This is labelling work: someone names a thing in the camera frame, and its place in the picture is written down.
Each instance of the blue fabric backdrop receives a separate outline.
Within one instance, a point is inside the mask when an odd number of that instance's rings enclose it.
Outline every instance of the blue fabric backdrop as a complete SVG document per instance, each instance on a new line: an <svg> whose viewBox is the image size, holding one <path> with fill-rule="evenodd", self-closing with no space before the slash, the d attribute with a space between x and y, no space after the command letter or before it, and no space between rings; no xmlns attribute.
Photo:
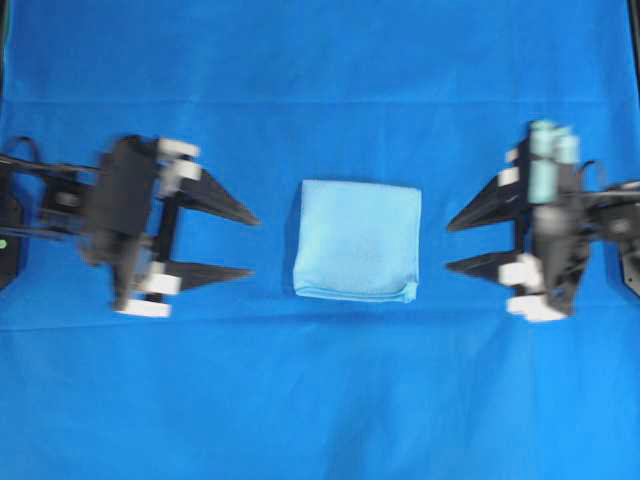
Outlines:
<svg viewBox="0 0 640 480"><path fill-rule="evenodd" d="M640 176L626 1L12 4L1 139L88 164L123 133L190 141L264 224L186 213L179 260L257 275L165 321L111 313L106 269L32 241L0 293L0 478L640 475L640 301L611 252L549 325L443 268L510 245L507 226L444 228L528 120ZM414 303L293 295L304 178L422 190Z"/></svg>

